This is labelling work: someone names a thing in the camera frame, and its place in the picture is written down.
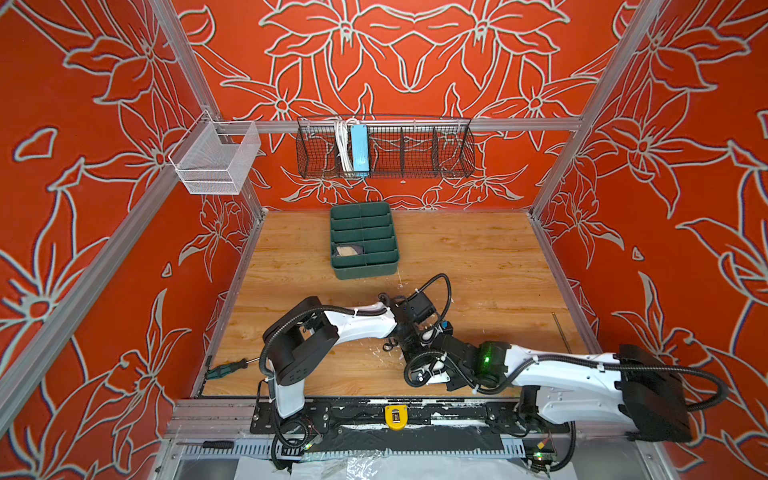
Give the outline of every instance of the yellow tape measure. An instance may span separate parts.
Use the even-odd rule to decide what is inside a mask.
[[[408,425],[408,406],[390,405],[384,408],[384,419],[392,430],[402,430]]]

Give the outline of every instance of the green compartment tray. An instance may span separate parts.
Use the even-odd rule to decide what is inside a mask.
[[[333,256],[336,247],[359,245],[365,252],[350,257]],[[337,205],[331,208],[331,266],[339,280],[393,275],[397,250],[392,212],[386,202]]]

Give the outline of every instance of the coiled white cable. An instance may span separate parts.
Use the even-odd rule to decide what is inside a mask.
[[[349,118],[346,121],[339,119],[334,122],[336,130],[336,146],[339,148],[339,157],[341,157],[341,168],[345,172],[354,171],[352,159],[349,158],[347,147],[349,145],[349,125],[360,123],[356,118]]]

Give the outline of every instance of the white wire basket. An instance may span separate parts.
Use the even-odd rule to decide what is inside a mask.
[[[219,123],[204,111],[169,155],[191,194],[238,194],[259,153],[261,138],[254,122],[250,122],[242,139],[219,134]]]

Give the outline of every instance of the red floral wallpaper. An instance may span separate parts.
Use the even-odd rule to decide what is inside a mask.
[[[174,0],[226,119],[311,114],[578,116],[632,0]],[[527,208],[567,133],[480,134],[464,180],[303,180],[294,140],[263,138],[251,181],[281,210],[382,198],[396,208]]]
[[[6,2],[0,42],[3,373],[200,111],[143,0]],[[146,476],[253,225],[241,196],[177,185],[0,439],[0,477]]]
[[[668,2],[542,217],[604,349],[731,385],[669,447],[683,478],[768,476],[767,26],[765,2]]]
[[[177,184],[0,441],[1,476],[148,476],[254,220]]]

